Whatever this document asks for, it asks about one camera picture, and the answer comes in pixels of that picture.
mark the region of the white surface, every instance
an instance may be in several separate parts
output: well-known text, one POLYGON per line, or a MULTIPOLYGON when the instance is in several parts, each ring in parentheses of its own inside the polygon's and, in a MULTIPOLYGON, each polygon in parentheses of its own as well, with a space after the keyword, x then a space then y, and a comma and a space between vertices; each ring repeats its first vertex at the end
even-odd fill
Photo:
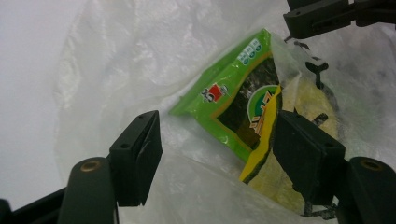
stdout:
POLYGON ((13 209, 61 185, 53 82, 83 1, 0 2, 0 198, 13 209))
MULTIPOLYGON (((148 206, 121 213, 123 223, 306 223, 239 183, 243 163, 193 119, 167 116, 242 38, 262 27, 285 37, 286 11, 286 0, 1 2, 0 197, 15 209, 59 189, 134 116, 160 109, 163 161, 148 206)), ((332 83, 353 87, 338 99, 351 118, 346 146, 393 168, 395 39, 392 26, 375 25, 305 41, 341 71, 326 74, 332 83), (353 97, 371 109, 343 101, 353 97)))

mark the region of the plastic wrapping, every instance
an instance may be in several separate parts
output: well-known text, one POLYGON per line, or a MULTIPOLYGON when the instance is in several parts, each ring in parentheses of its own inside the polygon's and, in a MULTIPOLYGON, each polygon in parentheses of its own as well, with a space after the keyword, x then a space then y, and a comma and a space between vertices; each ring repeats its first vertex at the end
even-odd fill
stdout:
MULTIPOLYGON (((200 73, 240 40, 261 28, 286 37, 286 11, 286 1, 88 1, 67 37, 55 80, 55 152, 64 183, 75 163, 106 156, 135 116, 158 109, 163 159, 147 205, 122 209, 122 223, 324 222, 300 217, 239 182, 245 164, 230 149, 194 119, 167 115, 200 73)), ((394 31, 349 27, 306 42, 330 65, 322 80, 337 98, 348 157, 395 167, 394 31)), ((306 69, 298 57, 304 51, 279 48, 279 57, 291 58, 276 62, 277 71, 306 69)))
POLYGON ((310 55, 306 44, 292 38, 283 41, 262 30, 206 69, 170 113, 193 116, 247 163, 241 181, 302 214, 304 200, 277 162, 271 139, 279 109, 299 113, 339 139, 343 124, 336 114, 338 104, 321 82, 320 73, 328 68, 310 55), (252 48, 252 43, 259 47, 252 48), (280 77, 274 61, 283 62, 280 77))

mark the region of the clear plastic bag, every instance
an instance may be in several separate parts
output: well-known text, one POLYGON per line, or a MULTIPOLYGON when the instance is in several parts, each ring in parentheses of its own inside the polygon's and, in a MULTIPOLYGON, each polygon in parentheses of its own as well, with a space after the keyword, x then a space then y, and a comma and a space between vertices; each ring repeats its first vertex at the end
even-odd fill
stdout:
MULTIPOLYGON (((194 119, 167 115, 171 105, 200 73, 244 37, 261 28, 286 36, 282 19, 286 11, 286 1, 88 1, 67 37, 56 78, 59 127, 55 152, 64 183, 75 163, 106 156, 135 116, 158 109, 163 159, 147 205, 121 209, 122 223, 324 222, 321 218, 300 217, 239 182, 245 164, 231 150, 206 133, 194 119)), ((364 68, 359 69, 362 78, 366 78, 361 84, 356 80, 360 76, 349 74, 356 70, 348 69, 349 63, 342 62, 339 55, 347 62, 363 66, 368 66, 366 59, 373 61, 375 56, 359 57, 361 46, 374 37, 366 34, 360 42, 350 43, 348 39, 353 34, 349 32, 355 30, 352 27, 307 41, 318 51, 314 54, 325 58, 331 66, 322 80, 336 95, 348 156, 372 156, 395 167, 390 147, 396 138, 394 133, 386 133, 395 119, 390 115, 396 109, 389 103, 391 100, 378 105, 377 113, 366 113, 367 100, 350 102, 361 97, 361 90, 371 86, 372 80, 364 68), (334 44, 339 44, 339 51, 354 53, 354 61, 342 52, 337 54, 334 44), (336 71, 332 76, 335 68, 342 72, 336 71), (357 88, 350 90, 346 88, 349 86, 357 88), (372 130, 382 138, 370 136, 372 131, 364 131, 368 127, 376 127, 372 130)), ((387 26, 373 26, 362 32, 367 30, 388 35, 389 42, 384 46, 395 48, 394 33, 387 26)), ((290 52, 280 50, 280 56, 289 60, 276 63, 285 76, 304 69, 298 55, 305 52, 301 49, 290 52)), ((388 70, 384 73, 392 85, 391 74, 396 71, 391 64, 395 61, 392 51, 378 56, 382 58, 389 61, 375 67, 380 70, 386 65, 388 70)), ((391 87, 381 90, 381 83, 382 80, 377 80, 370 90, 378 90, 384 94, 380 99, 388 99, 387 92, 394 90, 391 87)), ((364 96, 371 103, 378 102, 368 94, 364 96)))

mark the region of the black bracket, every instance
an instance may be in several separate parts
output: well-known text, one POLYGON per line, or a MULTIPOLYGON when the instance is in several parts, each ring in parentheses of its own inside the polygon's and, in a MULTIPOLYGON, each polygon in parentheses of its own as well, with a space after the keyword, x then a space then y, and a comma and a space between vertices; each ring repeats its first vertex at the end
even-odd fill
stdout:
POLYGON ((305 200, 304 216, 338 218, 340 224, 396 223, 396 173, 365 157, 344 160, 345 147, 314 122, 280 111, 274 155, 305 200), (338 206, 332 201, 339 200, 338 206), (327 209, 314 212, 312 205, 327 209))
POLYGON ((288 0, 291 12, 283 15, 290 34, 304 39, 350 25, 377 22, 396 24, 395 0, 288 0))

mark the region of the plastic bag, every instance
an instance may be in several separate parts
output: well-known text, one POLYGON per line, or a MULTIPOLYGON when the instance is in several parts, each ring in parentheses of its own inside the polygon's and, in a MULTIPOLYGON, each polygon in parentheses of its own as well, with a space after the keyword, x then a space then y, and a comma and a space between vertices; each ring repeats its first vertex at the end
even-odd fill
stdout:
POLYGON ((170 113, 192 115, 247 163, 239 177, 241 181, 302 214, 304 200, 272 152, 277 111, 282 108, 299 113, 335 138, 340 125, 335 114, 336 99, 320 80, 320 72, 329 65, 306 53, 299 59, 305 61, 309 71, 283 64, 289 71, 278 78, 274 60, 292 62, 295 59, 289 58, 289 51, 295 48, 304 52, 300 46, 308 50, 308 46, 288 40, 293 44, 290 49, 265 30, 251 36, 205 70, 170 113), (272 45, 285 51, 287 57, 273 59, 272 45))
MULTIPOLYGON (((321 218, 300 217, 239 182, 244 163, 231 150, 213 139, 194 119, 167 115, 171 105, 210 62, 221 58, 240 40, 262 27, 287 36, 282 13, 288 10, 286 1, 88 1, 70 30, 55 78, 59 105, 55 153, 64 183, 78 161, 106 156, 113 141, 135 116, 159 109, 163 160, 146 206, 122 209, 122 223, 322 223, 321 218)), ((354 139, 347 140, 347 147, 357 148, 359 135, 367 133, 357 131, 364 127, 362 123, 357 129, 354 123, 371 115, 357 114, 353 104, 349 106, 348 97, 339 100, 346 93, 337 90, 350 86, 353 78, 341 73, 329 76, 335 66, 345 73, 350 71, 347 63, 337 65, 336 57, 341 54, 334 47, 323 46, 341 42, 345 44, 341 49, 354 49, 359 55, 360 44, 371 41, 371 37, 367 35, 361 42, 349 44, 351 34, 340 32, 318 37, 318 43, 309 46, 322 50, 317 55, 326 61, 332 58, 327 61, 331 68, 323 78, 333 78, 327 83, 340 96, 340 114, 353 118, 348 120, 345 133, 355 133, 354 139), (339 36, 346 42, 338 40, 339 36), (337 85, 340 78, 346 80, 337 85)), ((395 45, 391 40, 387 44, 395 45)), ((391 53, 386 55, 394 61, 391 53)), ((298 56, 292 58, 294 61, 284 60, 276 65, 289 63, 293 69, 306 69, 299 65, 298 56)), ((392 63, 387 64, 387 74, 396 71, 392 63)), ((286 66, 277 72, 280 75, 288 69, 286 66)), ((391 136, 384 136, 391 146, 391 136)), ((356 149, 359 153, 376 158, 380 155, 366 150, 373 142, 360 145, 362 151, 356 149)), ((383 149, 378 152, 394 158, 387 145, 380 147, 383 149)), ((386 162, 394 166, 392 159, 386 162)))

